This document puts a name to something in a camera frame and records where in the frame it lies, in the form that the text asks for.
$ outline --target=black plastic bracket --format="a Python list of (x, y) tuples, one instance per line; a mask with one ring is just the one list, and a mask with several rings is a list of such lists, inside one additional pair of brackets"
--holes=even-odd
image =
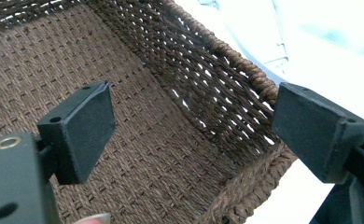
[(364, 119), (291, 83), (280, 84), (273, 130), (324, 183), (342, 184), (348, 155), (364, 143)]
[(49, 178), (83, 184), (116, 122), (109, 84), (76, 91), (38, 123), (40, 136), (0, 137), (0, 223), (59, 223)]

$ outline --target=brown wicker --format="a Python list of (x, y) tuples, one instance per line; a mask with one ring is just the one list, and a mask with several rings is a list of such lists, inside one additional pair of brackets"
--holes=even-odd
[(273, 82), (172, 0), (0, 1), (0, 135), (97, 80), (118, 126), (86, 185), (51, 179), (65, 223), (243, 223), (295, 160)]

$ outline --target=woven basket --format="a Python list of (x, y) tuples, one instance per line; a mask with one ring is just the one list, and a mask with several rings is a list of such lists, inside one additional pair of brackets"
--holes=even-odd
[(244, 223), (295, 160), (274, 83), (174, 1), (0, 1), (0, 136), (98, 80), (118, 126), (86, 185), (51, 179), (65, 223)]

